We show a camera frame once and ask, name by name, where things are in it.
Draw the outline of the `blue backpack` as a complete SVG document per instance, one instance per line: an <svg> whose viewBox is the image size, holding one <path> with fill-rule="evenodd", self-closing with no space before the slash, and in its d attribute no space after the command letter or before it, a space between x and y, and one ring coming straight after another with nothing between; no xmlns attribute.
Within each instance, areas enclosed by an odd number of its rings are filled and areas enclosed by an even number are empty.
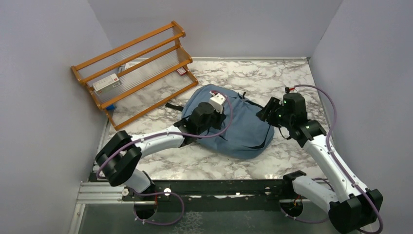
<svg viewBox="0 0 413 234"><path fill-rule="evenodd" d="M181 112L181 117L188 117L201 102L211 98L210 91L225 94L232 106L230 127L220 136L201 138L196 142L201 146L237 159L253 159L260 155L273 140L274 127L259 120L256 116L263 107L236 91L208 84L197 89L185 106L167 103L165 106Z"/></svg>

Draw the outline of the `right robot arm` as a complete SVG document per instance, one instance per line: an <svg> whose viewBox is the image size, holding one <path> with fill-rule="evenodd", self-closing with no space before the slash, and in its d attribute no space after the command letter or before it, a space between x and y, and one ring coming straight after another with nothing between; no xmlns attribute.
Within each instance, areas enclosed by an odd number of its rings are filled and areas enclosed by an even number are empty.
<svg viewBox="0 0 413 234"><path fill-rule="evenodd" d="M302 195L328 215L334 228L341 234L372 224L379 220L383 202L379 190L371 190L345 164L331 146L327 132L321 124L308 118L304 97L299 93L287 93L282 99L272 97L262 110L259 120L289 132L318 164L332 190L318 184L303 172L283 177L281 192L286 198Z"/></svg>

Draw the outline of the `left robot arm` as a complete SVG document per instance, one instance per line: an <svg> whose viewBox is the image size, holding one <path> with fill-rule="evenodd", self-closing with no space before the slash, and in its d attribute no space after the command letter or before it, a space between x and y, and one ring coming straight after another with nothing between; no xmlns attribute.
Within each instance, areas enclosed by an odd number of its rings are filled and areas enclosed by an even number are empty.
<svg viewBox="0 0 413 234"><path fill-rule="evenodd" d="M151 198L154 183L150 176L137 168L138 162L157 152L181 148L200 139L218 137L225 133L230 124L223 128L225 120L232 120L233 108L228 101L216 102L210 99L201 102L192 113L170 127L149 134L129 135L117 132L97 153L95 161L99 168L98 179L105 179L113 187L125 185L141 200Z"/></svg>

